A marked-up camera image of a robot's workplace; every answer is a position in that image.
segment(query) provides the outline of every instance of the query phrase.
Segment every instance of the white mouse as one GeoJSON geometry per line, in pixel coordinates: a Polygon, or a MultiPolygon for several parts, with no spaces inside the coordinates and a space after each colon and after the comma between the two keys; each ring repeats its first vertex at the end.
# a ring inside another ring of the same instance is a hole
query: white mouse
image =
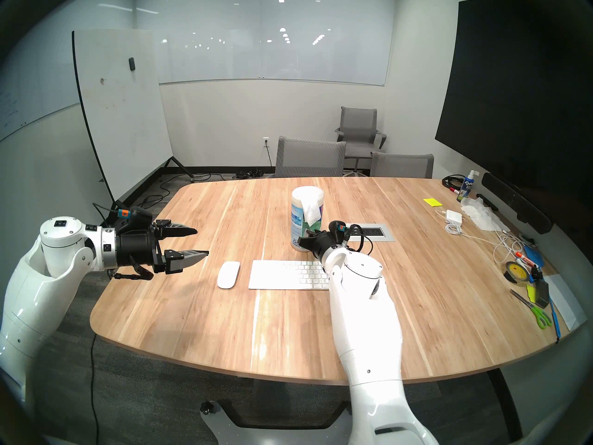
{"type": "Polygon", "coordinates": [[[235,285],[239,273],[239,262],[224,262],[218,272],[216,285],[220,288],[231,288],[235,285]]]}

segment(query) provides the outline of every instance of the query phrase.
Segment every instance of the green scissors handle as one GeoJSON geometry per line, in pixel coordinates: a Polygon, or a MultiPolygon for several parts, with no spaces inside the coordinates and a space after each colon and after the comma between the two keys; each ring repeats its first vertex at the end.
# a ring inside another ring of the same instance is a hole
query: green scissors handle
{"type": "Polygon", "coordinates": [[[531,308],[531,312],[536,316],[536,321],[540,329],[545,329],[546,327],[552,326],[552,320],[545,311],[542,311],[534,306],[531,308]]]}

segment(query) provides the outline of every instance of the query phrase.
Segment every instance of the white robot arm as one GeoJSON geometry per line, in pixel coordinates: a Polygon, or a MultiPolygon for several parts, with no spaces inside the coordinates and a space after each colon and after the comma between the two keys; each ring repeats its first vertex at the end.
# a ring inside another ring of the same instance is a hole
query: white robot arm
{"type": "Polygon", "coordinates": [[[152,214],[137,207],[122,212],[127,222],[119,229],[83,224],[71,216],[47,220],[13,272],[0,329],[0,373],[17,385],[17,395],[29,411],[27,379],[34,358],[60,325],[87,272],[107,270],[115,279],[150,280],[153,274],[140,265],[172,274],[208,255],[201,250],[161,252],[159,240],[197,231],[170,220],[152,222],[152,214]],[[119,266],[133,266],[137,274],[114,273],[119,266]]]}
{"type": "Polygon", "coordinates": [[[403,342],[382,265],[346,247],[341,221],[299,238],[330,278],[334,344],[348,376],[352,403],[349,445],[438,445],[406,402],[401,380],[403,342]]]}

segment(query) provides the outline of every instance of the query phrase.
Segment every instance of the office chair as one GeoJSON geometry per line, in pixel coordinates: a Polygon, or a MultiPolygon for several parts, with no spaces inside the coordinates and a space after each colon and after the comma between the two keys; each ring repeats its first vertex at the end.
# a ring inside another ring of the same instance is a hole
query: office chair
{"type": "Polygon", "coordinates": [[[280,136],[273,176],[341,177],[345,152],[345,142],[314,142],[280,136]]]}
{"type": "Polygon", "coordinates": [[[432,179],[432,154],[372,153],[371,177],[432,179]]]}
{"type": "Polygon", "coordinates": [[[371,159],[371,152],[376,151],[375,135],[381,135],[383,147],[387,135],[377,130],[377,109],[365,110],[363,108],[342,107],[340,127],[335,130],[338,133],[338,141],[346,142],[346,159],[355,159],[354,171],[346,175],[364,176],[358,172],[358,161],[360,159],[371,159]]]}

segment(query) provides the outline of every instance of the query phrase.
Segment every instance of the black wheel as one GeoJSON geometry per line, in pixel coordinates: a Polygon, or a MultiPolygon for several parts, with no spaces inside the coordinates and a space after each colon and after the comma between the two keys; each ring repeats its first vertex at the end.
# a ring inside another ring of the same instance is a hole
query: black wheel
{"type": "Polygon", "coordinates": [[[210,413],[214,413],[214,405],[211,402],[202,402],[200,405],[200,411],[205,415],[209,415],[210,413]]]}

